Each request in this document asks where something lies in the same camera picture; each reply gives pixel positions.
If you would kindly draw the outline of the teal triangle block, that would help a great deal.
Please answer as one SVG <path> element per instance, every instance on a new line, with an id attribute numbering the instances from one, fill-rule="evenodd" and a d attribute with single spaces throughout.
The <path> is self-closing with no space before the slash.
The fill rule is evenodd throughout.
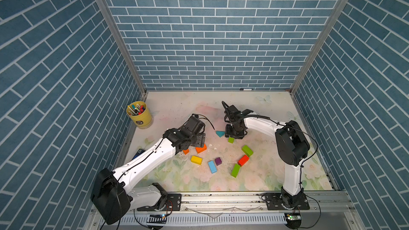
<path id="1" fill-rule="evenodd" d="M 223 132 L 223 131 L 216 131 L 216 135 L 217 135 L 218 137 L 225 137 L 225 132 Z"/>

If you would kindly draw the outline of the yellow block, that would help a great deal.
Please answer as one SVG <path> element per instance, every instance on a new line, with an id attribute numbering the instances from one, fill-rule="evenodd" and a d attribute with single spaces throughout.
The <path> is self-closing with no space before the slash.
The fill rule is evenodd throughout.
<path id="1" fill-rule="evenodd" d="M 191 162 L 196 164 L 196 165 L 201 165 L 202 164 L 203 159 L 201 157 L 197 157 L 195 155 L 193 155 L 191 157 Z"/>

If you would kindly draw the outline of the light blue block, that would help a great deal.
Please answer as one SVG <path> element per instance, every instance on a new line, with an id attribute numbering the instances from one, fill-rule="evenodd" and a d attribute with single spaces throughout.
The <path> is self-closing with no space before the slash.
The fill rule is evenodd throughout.
<path id="1" fill-rule="evenodd" d="M 210 172 L 212 174 L 217 172 L 217 167 L 216 167 L 216 164 L 214 163 L 214 161 L 208 162 L 208 166 L 209 166 Z"/>

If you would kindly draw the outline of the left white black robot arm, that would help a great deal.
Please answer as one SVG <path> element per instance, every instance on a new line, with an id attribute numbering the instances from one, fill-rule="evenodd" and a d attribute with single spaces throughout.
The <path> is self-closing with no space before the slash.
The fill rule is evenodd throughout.
<path id="1" fill-rule="evenodd" d="M 205 144 L 205 123 L 192 114 L 179 128 L 164 132 L 151 148 L 132 161 L 114 170 L 97 173 L 91 190 L 91 201 L 105 221 L 112 225 L 131 209 L 161 211 L 167 207 L 167 191 L 158 183 L 147 187 L 135 186 L 148 173 L 189 147 Z"/>

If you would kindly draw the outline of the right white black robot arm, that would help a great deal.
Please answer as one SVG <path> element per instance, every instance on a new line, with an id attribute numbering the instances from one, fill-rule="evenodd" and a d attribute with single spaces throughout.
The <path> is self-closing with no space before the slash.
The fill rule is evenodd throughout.
<path id="1" fill-rule="evenodd" d="M 304 200 L 301 187 L 301 168 L 307 160 L 310 144 L 296 121 L 286 123 L 272 120 L 246 109 L 240 111 L 234 105 L 222 102 L 227 138 L 243 139 L 252 129 L 275 138 L 278 154 L 285 163 L 281 202 L 287 209 L 297 207 Z"/>

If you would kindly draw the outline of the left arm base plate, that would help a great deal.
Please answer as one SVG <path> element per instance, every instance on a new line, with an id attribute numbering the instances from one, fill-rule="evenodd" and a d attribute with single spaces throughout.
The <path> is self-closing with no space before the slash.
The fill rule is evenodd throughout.
<path id="1" fill-rule="evenodd" d="M 137 211 L 180 211 L 182 195 L 179 193 L 170 193 L 161 195 L 157 203 L 153 206 L 142 206 Z"/>

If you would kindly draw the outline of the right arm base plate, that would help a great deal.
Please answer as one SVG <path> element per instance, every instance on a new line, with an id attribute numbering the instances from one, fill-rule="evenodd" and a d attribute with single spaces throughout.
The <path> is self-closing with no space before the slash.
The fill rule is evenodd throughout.
<path id="1" fill-rule="evenodd" d="M 284 196 L 280 192 L 265 193 L 262 200 L 266 203 L 268 210 L 310 210 L 310 205 L 304 193 L 299 193 L 294 198 Z"/>

